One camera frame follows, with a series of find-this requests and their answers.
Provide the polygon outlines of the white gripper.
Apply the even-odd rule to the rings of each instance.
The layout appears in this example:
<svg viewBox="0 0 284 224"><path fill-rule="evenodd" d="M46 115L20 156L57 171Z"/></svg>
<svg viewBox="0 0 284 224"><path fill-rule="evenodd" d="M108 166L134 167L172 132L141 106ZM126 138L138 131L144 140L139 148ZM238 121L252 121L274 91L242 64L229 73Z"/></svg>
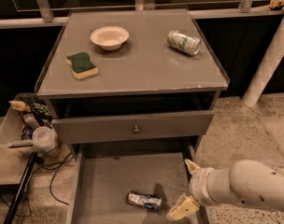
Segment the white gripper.
<svg viewBox="0 0 284 224"><path fill-rule="evenodd" d="M211 196L211 190L208 182L214 179L214 174L217 170L213 168L200 168L195 162L185 159L184 163L192 175L190 181L190 194L187 196L185 193L179 196L176 204L170 208L166 217L172 221L178 221L184 217L188 217L196 213L200 204L202 206L217 205Z"/></svg>

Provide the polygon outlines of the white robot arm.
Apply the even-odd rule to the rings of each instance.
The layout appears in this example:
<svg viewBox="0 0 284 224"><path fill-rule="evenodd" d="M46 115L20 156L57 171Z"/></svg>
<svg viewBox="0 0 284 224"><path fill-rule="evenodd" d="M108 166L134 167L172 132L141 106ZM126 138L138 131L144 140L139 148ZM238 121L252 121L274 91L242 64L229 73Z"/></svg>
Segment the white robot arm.
<svg viewBox="0 0 284 224"><path fill-rule="evenodd" d="M192 160L191 196L203 206L231 205L284 213L284 93L264 93L281 56L284 13L222 17L210 11L196 25L228 77L215 116Z"/></svg>

